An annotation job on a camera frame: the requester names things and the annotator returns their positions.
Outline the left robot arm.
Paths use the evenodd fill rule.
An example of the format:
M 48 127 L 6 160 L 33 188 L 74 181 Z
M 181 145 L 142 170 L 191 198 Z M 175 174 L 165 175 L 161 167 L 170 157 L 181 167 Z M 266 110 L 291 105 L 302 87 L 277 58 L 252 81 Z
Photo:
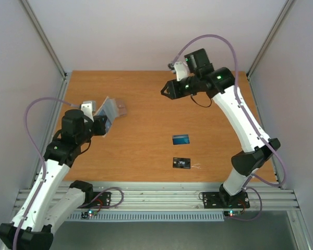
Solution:
M 58 131 L 61 137 L 47 146 L 45 164 L 23 206 L 10 223 L 0 225 L 0 239 L 8 249 L 49 249 L 67 217 L 79 206 L 90 207 L 94 203 L 93 185 L 76 180 L 60 201 L 50 206 L 63 178 L 81 155 L 81 146 L 95 135 L 106 134 L 108 118 L 89 118 L 83 111 L 71 109 L 62 121 Z

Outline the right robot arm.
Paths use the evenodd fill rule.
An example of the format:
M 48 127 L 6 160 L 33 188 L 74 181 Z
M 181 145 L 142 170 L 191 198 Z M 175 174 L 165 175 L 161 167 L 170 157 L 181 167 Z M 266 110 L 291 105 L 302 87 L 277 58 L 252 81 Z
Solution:
M 232 171 L 219 188 L 219 201 L 230 207 L 238 201 L 245 184 L 277 151 L 281 144 L 270 138 L 256 121 L 227 67 L 214 69 L 205 49 L 185 55 L 185 62 L 172 62 L 169 69 L 176 75 L 161 90 L 169 99 L 193 97 L 205 92 L 223 111 L 234 129 L 242 151 L 231 158 Z

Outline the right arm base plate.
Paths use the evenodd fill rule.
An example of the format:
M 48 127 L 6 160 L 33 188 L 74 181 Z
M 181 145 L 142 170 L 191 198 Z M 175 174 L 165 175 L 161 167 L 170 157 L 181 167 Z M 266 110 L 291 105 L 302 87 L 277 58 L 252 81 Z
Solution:
M 250 208 L 248 194 L 246 192 L 239 192 L 235 196 L 228 196 L 220 192 L 201 192 L 201 199 L 205 209 L 240 209 Z

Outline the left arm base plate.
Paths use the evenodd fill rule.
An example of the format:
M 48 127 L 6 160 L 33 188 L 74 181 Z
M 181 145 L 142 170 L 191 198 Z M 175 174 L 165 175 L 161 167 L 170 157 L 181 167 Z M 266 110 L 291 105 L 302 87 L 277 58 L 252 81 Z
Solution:
M 83 204 L 79 208 L 89 209 L 89 208 L 100 207 L 100 205 L 102 205 L 102 206 L 110 206 L 111 195 L 112 195 L 112 193 L 109 192 L 109 191 L 104 192 L 103 194 L 98 196 L 96 198 L 96 200 L 94 200 L 92 203 L 90 203 L 88 205 Z

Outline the beige card holder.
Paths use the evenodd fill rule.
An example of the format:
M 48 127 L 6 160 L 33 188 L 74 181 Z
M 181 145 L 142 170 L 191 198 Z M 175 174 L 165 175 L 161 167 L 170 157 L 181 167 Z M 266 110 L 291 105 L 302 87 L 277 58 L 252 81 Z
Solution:
M 104 100 L 101 107 L 95 112 L 94 119 L 96 117 L 104 117 L 106 116 L 106 119 L 102 119 L 104 125 L 105 125 L 105 134 L 110 131 L 110 128 L 114 122 L 114 120 L 119 117 L 119 108 L 117 107 L 116 100 L 114 98 L 109 98 L 108 96 Z

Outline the black VIP credit card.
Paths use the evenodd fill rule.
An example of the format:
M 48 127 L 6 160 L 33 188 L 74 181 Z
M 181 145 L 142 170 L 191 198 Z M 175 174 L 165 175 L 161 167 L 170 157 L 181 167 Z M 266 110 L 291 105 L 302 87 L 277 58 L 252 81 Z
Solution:
M 177 169 L 190 169 L 191 168 L 191 160 L 190 158 L 173 158 L 173 168 Z

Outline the blue credit card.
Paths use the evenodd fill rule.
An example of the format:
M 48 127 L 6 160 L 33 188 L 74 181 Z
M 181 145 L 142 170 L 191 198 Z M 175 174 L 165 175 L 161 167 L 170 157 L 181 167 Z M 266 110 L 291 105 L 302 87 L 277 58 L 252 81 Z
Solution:
M 173 135 L 172 142 L 174 145 L 185 145 L 190 143 L 188 134 Z

